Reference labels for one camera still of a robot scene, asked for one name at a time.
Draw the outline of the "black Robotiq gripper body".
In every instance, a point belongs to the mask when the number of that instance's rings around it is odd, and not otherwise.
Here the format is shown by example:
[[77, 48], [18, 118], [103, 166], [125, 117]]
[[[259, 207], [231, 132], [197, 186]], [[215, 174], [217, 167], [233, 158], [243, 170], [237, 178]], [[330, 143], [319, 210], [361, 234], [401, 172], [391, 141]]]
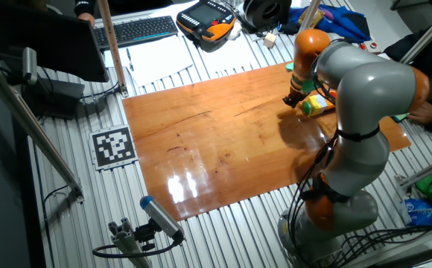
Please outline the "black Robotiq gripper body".
[[305, 78], [300, 77], [296, 72], [291, 73], [290, 93], [288, 95], [291, 101], [302, 101], [305, 99], [307, 94], [302, 90], [304, 82]]

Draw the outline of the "bare human hand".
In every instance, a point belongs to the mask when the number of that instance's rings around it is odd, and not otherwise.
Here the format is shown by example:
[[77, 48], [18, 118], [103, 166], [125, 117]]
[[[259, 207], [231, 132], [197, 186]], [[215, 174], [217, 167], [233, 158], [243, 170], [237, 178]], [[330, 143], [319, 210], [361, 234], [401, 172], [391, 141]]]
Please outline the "bare human hand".
[[410, 112], [407, 118], [422, 125], [432, 124], [432, 104], [422, 104], [417, 110]]
[[82, 13], [77, 16], [78, 19], [87, 21], [91, 24], [92, 27], [95, 26], [95, 17], [91, 13]]

